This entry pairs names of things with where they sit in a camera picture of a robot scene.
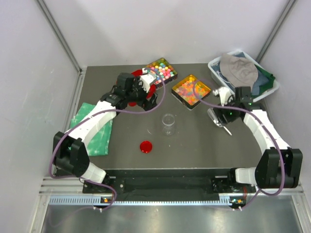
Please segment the metal scoop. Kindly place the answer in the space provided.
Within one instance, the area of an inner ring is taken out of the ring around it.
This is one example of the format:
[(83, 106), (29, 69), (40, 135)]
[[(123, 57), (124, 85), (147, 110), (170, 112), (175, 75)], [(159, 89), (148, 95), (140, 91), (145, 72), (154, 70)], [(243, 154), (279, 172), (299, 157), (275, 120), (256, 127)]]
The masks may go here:
[(215, 114), (213, 108), (209, 108), (209, 109), (207, 110), (207, 114), (208, 114), (208, 116), (210, 117), (210, 119), (213, 121), (213, 123), (214, 123), (217, 127), (223, 128), (230, 136), (232, 136), (232, 133), (229, 131), (229, 129), (228, 129), (225, 125), (223, 125), (223, 124), (220, 122), (220, 120), (219, 120), (218, 117), (216, 116), (216, 114)]

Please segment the golden tin with star candies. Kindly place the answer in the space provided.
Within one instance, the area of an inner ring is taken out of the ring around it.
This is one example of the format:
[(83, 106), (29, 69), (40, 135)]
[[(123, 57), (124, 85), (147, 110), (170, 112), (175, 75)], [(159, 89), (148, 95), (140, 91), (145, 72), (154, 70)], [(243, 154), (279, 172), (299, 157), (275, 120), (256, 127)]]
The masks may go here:
[(188, 110), (192, 110), (200, 103), (199, 99), (204, 99), (211, 93), (211, 89), (190, 74), (173, 86), (171, 93)]

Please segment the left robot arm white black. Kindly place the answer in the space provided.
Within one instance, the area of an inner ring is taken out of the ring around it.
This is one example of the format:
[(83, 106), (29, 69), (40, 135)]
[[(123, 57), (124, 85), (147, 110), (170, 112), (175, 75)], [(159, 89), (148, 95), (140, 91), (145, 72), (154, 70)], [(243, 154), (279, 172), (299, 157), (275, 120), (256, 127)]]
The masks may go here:
[(87, 146), (105, 124), (124, 113), (130, 103), (141, 107), (144, 113), (155, 109), (155, 81), (156, 75), (145, 68), (137, 76), (120, 73), (112, 89), (100, 98), (82, 121), (54, 136), (52, 165), (71, 176), (88, 180), (99, 192), (106, 192), (110, 188), (108, 174), (90, 161)]

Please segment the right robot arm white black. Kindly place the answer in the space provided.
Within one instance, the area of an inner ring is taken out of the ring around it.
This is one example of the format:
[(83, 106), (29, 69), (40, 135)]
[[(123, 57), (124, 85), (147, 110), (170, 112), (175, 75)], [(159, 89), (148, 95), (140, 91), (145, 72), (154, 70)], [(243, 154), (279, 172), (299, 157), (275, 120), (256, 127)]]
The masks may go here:
[(245, 184), (261, 189), (295, 188), (298, 186), (303, 155), (301, 150), (291, 148), (277, 133), (261, 103), (253, 102), (248, 86), (238, 87), (235, 94), (227, 87), (213, 90), (219, 97), (217, 108), (210, 108), (210, 117), (224, 127), (241, 119), (249, 128), (259, 145), (262, 157), (256, 167), (233, 168), (227, 179), (232, 192), (240, 191)]

